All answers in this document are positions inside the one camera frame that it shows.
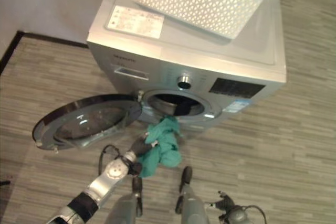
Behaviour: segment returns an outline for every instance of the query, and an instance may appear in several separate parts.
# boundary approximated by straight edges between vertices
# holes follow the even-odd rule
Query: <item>open washing machine door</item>
[[[141,114],[131,95],[105,94],[64,105],[43,117],[32,135],[44,150],[84,148],[130,125]]]

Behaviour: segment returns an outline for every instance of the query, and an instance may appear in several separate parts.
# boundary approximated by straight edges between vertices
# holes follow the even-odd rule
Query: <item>washing machine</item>
[[[157,123],[165,115],[203,131],[286,82],[279,0],[264,0],[234,40],[131,0],[103,0],[87,43],[118,93],[46,115],[33,130],[42,149],[86,147],[134,120]]]

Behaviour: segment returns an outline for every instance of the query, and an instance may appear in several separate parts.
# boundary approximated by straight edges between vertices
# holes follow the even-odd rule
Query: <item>drum opening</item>
[[[154,109],[174,116],[191,116],[204,112],[204,106],[198,101],[177,94],[156,94],[148,99]]]

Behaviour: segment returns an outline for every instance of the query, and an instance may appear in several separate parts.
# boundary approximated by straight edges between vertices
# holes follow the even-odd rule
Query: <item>gray floor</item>
[[[281,0],[288,83],[275,95],[220,126],[180,140],[182,164],[144,181],[144,216],[137,223],[179,223],[174,214],[182,168],[206,201],[217,190],[238,204],[263,208],[269,223],[336,220],[336,2]],[[23,38],[1,76],[0,179],[2,223],[43,223],[97,173],[99,152],[114,141],[126,150],[144,128],[84,151],[54,154],[34,146],[34,124],[76,99],[114,92],[86,49]],[[128,178],[89,223],[130,191]],[[217,212],[209,212],[212,223]],[[251,211],[255,223],[261,217]]]

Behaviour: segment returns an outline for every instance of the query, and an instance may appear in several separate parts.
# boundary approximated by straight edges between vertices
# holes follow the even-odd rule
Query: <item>green towel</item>
[[[142,164],[139,177],[145,178],[154,175],[159,163],[166,167],[179,165],[181,155],[175,138],[175,133],[180,134],[178,124],[175,117],[166,116],[159,124],[148,127],[149,135],[145,142],[150,144],[157,140],[159,145],[138,158]]]

